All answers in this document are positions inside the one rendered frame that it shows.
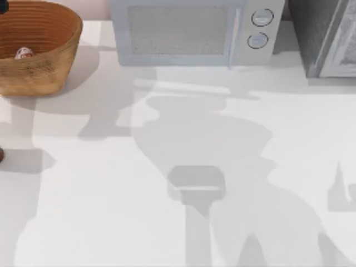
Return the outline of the microwave oven door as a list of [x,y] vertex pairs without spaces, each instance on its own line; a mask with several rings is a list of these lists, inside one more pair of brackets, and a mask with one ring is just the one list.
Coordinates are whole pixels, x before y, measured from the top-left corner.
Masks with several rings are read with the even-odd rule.
[[227,66],[239,0],[110,0],[123,66]]

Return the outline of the pale microwave oven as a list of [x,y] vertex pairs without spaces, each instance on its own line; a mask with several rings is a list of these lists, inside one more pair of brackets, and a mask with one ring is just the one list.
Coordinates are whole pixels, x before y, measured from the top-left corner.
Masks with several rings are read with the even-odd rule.
[[269,62],[285,0],[110,0],[123,66]]

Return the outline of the microwave knob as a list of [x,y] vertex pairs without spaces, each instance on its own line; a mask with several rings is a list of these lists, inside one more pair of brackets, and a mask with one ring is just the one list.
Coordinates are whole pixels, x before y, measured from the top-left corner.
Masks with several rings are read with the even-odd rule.
[[258,50],[265,47],[269,42],[269,37],[259,32],[255,35],[250,35],[247,39],[247,44],[251,49]]
[[273,19],[273,12],[267,8],[257,10],[251,16],[252,23],[257,27],[265,27],[269,25]]

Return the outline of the brown woven basket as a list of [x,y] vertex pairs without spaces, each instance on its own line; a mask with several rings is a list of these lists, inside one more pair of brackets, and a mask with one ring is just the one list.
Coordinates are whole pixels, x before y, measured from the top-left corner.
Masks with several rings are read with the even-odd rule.
[[[72,9],[44,0],[8,0],[0,14],[0,96],[44,96],[60,91],[83,29]],[[16,60],[21,47],[34,55]]]

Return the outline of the red and white can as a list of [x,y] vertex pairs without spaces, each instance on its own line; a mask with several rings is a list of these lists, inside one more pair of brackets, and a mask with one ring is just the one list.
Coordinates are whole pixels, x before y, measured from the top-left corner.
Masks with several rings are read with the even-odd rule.
[[21,47],[17,50],[15,54],[15,59],[20,60],[26,57],[32,57],[34,55],[33,51],[28,47]]

